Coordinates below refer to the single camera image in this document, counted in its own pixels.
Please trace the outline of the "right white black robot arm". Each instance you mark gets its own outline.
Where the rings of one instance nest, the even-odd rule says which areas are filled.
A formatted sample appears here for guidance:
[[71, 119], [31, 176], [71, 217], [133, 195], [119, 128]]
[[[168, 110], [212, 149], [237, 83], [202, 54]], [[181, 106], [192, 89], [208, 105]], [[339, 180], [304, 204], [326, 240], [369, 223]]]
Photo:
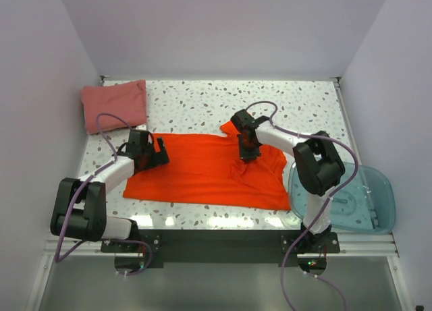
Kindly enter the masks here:
[[239, 132], [239, 155], [245, 163], [260, 157], [263, 145], [294, 157], [300, 183], [307, 192], [303, 234], [296, 247], [316, 252], [331, 233], [330, 193], [346, 171], [335, 146], [328, 140], [329, 135], [323, 131], [304, 137], [295, 132], [286, 133], [273, 126], [268, 117], [255, 119], [244, 109], [235, 113], [231, 122]]

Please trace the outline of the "orange t shirt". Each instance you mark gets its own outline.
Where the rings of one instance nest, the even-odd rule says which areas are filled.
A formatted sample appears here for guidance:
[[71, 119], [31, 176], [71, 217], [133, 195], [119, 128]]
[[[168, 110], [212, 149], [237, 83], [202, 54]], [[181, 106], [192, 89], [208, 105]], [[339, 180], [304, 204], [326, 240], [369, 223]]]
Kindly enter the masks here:
[[123, 197], [173, 203], [243, 206], [289, 210], [284, 187], [285, 154], [272, 146], [245, 163], [240, 159], [238, 132], [231, 122], [222, 135], [161, 134], [169, 156], [166, 165], [131, 177]]

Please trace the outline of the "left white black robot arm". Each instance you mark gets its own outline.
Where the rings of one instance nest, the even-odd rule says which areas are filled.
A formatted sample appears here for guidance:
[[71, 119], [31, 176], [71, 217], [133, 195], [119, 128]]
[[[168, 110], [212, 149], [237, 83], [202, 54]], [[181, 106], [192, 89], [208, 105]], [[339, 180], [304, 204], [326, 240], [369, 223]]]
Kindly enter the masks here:
[[109, 217], [107, 195], [132, 176], [166, 165], [169, 156], [161, 137], [145, 130], [131, 130], [112, 158], [93, 173], [60, 181], [51, 217], [53, 235], [97, 242], [116, 239], [125, 252], [134, 251], [140, 236], [133, 220]]

